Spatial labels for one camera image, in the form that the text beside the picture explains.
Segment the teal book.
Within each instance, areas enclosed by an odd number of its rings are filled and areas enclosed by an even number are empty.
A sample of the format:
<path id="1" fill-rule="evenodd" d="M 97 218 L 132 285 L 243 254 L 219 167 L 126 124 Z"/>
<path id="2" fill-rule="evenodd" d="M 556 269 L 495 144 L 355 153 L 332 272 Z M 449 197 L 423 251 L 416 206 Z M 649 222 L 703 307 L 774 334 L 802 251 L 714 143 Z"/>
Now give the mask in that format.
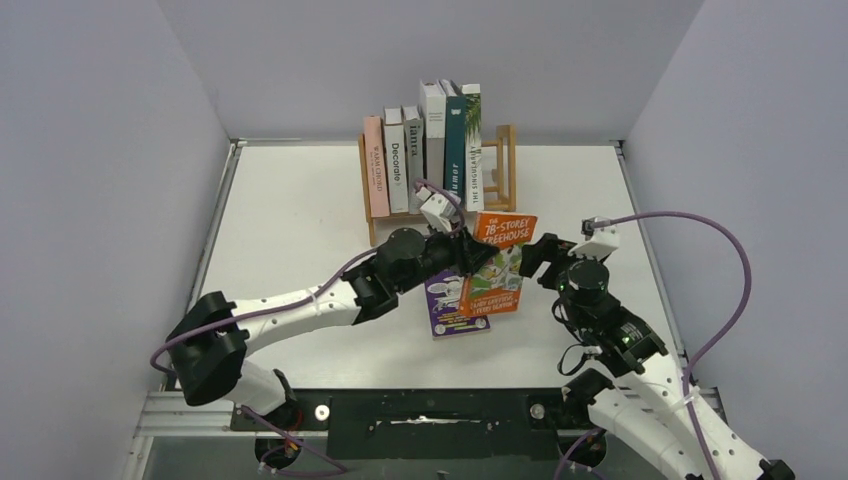
<path id="1" fill-rule="evenodd" d="M 462 199 L 465 190 L 466 100 L 455 82 L 441 79 L 439 83 L 446 95 L 444 188 Z"/>

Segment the orange Treehouse book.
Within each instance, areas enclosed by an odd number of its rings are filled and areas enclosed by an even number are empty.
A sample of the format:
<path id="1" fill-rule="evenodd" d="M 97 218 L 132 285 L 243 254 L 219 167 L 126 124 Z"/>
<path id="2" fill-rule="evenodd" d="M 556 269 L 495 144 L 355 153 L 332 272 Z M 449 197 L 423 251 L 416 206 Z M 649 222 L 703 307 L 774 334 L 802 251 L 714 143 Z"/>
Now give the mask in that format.
<path id="1" fill-rule="evenodd" d="M 519 270 L 522 247 L 533 238 L 536 215 L 504 211 L 481 211 L 474 238 L 494 245 L 498 252 L 464 281 L 459 313 L 479 317 L 514 313 L 519 308 L 523 277 Z"/>

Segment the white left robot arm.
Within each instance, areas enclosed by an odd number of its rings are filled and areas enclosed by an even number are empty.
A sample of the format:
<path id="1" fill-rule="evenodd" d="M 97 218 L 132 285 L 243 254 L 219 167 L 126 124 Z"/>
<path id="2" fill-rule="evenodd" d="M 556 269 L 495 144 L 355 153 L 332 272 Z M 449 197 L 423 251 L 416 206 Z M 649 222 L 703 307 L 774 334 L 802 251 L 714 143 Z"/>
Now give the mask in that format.
<path id="1" fill-rule="evenodd" d="M 498 251 L 467 228 L 428 236 L 401 228 L 317 286 L 258 300 L 203 295 L 158 352 L 169 356 L 187 405 L 229 400 L 268 415 L 289 401 L 291 389 L 282 372 L 256 365 L 251 355 L 318 329 L 377 319 L 433 277 L 473 275 Z"/>

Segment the purple book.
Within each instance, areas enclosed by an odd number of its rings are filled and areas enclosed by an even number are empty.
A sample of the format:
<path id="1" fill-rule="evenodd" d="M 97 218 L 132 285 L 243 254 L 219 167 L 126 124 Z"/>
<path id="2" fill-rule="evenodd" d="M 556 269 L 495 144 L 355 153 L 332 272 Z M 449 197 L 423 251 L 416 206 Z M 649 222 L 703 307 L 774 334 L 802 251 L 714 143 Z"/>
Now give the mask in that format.
<path id="1" fill-rule="evenodd" d="M 431 336 L 434 340 L 487 332 L 487 316 L 466 317 L 459 312 L 464 278 L 444 270 L 424 284 Z"/>

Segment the white booklet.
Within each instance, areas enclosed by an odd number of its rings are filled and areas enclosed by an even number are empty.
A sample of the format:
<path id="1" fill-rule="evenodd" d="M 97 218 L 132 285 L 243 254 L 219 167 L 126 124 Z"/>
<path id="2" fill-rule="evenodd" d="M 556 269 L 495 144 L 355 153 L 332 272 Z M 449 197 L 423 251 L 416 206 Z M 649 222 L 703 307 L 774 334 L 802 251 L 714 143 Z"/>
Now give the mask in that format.
<path id="1" fill-rule="evenodd" d="M 482 103 L 481 86 L 477 83 L 463 84 L 461 92 L 466 101 L 465 108 L 465 206 L 469 212 L 484 208 L 484 181 L 482 167 Z"/>

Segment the grey magazine-style book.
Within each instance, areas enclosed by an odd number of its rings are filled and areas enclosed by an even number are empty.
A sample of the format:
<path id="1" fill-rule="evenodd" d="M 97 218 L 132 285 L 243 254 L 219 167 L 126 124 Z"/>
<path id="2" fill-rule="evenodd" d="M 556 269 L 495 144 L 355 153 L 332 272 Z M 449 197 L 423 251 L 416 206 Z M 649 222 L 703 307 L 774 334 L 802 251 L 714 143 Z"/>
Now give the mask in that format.
<path id="1" fill-rule="evenodd" d="M 425 177 L 424 121 L 417 105 L 403 106 L 406 145 L 409 213 L 418 214 L 422 201 L 416 194 L 416 181 Z"/>

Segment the pink Warm Chord book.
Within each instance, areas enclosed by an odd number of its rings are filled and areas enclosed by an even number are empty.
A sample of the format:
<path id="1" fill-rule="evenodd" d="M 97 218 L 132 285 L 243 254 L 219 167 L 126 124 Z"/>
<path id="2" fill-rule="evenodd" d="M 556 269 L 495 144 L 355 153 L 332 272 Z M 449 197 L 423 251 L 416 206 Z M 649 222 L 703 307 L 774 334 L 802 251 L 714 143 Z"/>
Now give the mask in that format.
<path id="1" fill-rule="evenodd" d="M 386 217 L 390 215 L 390 204 L 381 117 L 366 116 L 364 118 L 363 137 L 370 212 L 373 217 Z"/>

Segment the brown Decorate Furniture book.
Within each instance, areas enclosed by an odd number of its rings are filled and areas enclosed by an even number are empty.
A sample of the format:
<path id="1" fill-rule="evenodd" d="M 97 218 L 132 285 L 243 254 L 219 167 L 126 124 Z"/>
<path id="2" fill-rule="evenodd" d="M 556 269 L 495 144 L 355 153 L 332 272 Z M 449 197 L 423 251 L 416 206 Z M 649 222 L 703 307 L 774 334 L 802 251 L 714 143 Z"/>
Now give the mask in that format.
<path id="1" fill-rule="evenodd" d="M 386 107 L 383 114 L 387 183 L 392 214 L 409 211 L 405 131 L 400 107 Z"/>

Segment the wooden book rack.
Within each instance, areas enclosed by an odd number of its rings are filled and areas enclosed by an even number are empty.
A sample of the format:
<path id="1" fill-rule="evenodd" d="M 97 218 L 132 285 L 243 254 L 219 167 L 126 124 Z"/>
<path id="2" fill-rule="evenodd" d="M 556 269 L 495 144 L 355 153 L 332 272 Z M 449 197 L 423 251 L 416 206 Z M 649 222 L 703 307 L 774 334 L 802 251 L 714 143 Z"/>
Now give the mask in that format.
<path id="1" fill-rule="evenodd" d="M 375 217 L 370 205 L 369 174 L 367 172 L 368 155 L 364 143 L 364 135 L 358 135 L 359 163 L 361 184 L 367 224 L 368 238 L 371 247 L 378 244 L 377 229 L 380 223 L 394 220 L 415 220 L 426 223 L 422 214 L 408 212 L 393 213 L 385 217 Z M 494 140 L 482 143 L 483 149 L 494 149 L 494 162 L 490 163 L 490 155 L 484 157 L 484 210 L 514 212 L 517 206 L 516 196 L 516 126 L 514 124 L 498 125 Z"/>

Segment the large grey white book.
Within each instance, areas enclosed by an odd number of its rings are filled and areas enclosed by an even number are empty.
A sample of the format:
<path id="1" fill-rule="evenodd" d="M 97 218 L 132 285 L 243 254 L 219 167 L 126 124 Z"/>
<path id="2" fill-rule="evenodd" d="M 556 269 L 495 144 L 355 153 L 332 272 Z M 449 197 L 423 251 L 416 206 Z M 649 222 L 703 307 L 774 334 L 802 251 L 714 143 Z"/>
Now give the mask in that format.
<path id="1" fill-rule="evenodd" d="M 419 103 L 424 120 L 425 174 L 437 187 L 444 186 L 445 122 L 447 96 L 438 82 L 420 82 Z"/>

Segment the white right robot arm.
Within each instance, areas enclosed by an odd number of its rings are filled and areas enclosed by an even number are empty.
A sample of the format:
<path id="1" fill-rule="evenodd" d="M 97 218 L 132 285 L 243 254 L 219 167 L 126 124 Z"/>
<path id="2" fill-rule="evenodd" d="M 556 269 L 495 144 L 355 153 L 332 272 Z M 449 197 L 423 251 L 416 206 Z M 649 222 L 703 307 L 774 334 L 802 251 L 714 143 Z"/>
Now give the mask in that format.
<path id="1" fill-rule="evenodd" d="M 729 427 L 661 337 L 610 293 L 613 250 L 550 233 L 522 248 L 521 276 L 547 267 L 538 283 L 557 292 L 552 312 L 585 348 L 585 369 L 562 389 L 566 420 L 612 434 L 669 479 L 794 478 Z"/>

